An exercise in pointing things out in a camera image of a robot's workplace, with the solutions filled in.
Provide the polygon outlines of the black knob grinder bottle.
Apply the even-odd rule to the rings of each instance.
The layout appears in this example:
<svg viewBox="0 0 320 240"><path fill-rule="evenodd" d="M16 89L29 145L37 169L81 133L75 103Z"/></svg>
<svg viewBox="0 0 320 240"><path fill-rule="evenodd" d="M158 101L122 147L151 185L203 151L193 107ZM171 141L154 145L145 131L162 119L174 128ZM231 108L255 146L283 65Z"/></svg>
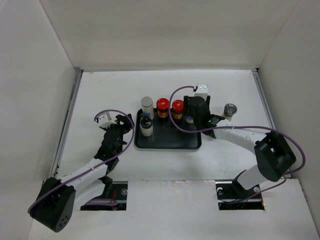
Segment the black knob grinder bottle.
<svg viewBox="0 0 320 240"><path fill-rule="evenodd" d="M140 131L143 136L150 137L153 134L153 121L150 117L144 115L140 119Z"/></svg>

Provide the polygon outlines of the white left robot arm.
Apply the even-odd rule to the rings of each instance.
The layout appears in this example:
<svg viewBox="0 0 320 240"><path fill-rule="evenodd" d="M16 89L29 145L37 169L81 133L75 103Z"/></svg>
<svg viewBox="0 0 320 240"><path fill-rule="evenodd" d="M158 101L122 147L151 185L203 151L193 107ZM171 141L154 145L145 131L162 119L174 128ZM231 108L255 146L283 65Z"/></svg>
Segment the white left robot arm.
<svg viewBox="0 0 320 240"><path fill-rule="evenodd" d="M83 167L62 178L48 178L42 185L35 202L27 210L30 217L55 233L65 228L72 214L93 198L108 199L112 186L104 179L118 164L119 156L130 146L124 135L134 132L131 114L117 110L112 120L112 110L99 112L94 121L104 130L97 153Z"/></svg>

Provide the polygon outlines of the red lid sauce jar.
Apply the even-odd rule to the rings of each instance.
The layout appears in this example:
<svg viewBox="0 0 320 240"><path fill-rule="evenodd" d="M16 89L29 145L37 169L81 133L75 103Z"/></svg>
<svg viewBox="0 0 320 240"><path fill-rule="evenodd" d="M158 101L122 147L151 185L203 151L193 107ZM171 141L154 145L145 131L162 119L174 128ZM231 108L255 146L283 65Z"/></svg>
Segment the red lid sauce jar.
<svg viewBox="0 0 320 240"><path fill-rule="evenodd" d="M183 119L184 102L182 100L175 100L172 103L172 118L176 123L179 123Z"/></svg>
<svg viewBox="0 0 320 240"><path fill-rule="evenodd" d="M160 122L166 122L169 118L170 102L166 98L159 98L156 102L157 118Z"/></svg>

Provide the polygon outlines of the silver lid blue label shaker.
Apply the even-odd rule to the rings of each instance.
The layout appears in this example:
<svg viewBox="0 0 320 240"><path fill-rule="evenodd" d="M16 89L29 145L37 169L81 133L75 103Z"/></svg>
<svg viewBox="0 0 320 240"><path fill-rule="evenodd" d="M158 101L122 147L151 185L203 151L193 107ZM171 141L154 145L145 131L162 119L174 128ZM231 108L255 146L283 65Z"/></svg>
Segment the silver lid blue label shaker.
<svg viewBox="0 0 320 240"><path fill-rule="evenodd" d="M151 120L154 119L154 106L153 100L149 96L145 96L141 99L142 115L149 117Z"/></svg>

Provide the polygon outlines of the white lid blue label shaker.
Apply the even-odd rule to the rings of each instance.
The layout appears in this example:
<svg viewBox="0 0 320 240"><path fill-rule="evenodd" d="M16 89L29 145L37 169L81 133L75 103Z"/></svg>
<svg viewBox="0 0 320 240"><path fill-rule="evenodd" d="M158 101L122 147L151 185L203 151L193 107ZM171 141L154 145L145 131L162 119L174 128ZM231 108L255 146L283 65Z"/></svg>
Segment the white lid blue label shaker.
<svg viewBox="0 0 320 240"><path fill-rule="evenodd" d="M188 124L193 124L194 123L194 119L191 117L191 116L185 116L185 121L188 123Z"/></svg>

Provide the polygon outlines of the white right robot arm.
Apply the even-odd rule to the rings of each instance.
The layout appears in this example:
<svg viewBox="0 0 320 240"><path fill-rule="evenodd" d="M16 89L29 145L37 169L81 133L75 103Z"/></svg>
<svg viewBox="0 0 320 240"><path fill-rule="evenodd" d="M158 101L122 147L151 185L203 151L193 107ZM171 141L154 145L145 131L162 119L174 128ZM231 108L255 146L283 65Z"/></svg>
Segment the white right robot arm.
<svg viewBox="0 0 320 240"><path fill-rule="evenodd" d="M242 147L255 155L256 165L244 170L232 180L232 192L245 197L250 189L266 181L277 182L296 162L296 156L280 133L266 133L237 128L225 117L212 114L209 99L201 96L184 97L184 113L193 118L198 131L214 139Z"/></svg>

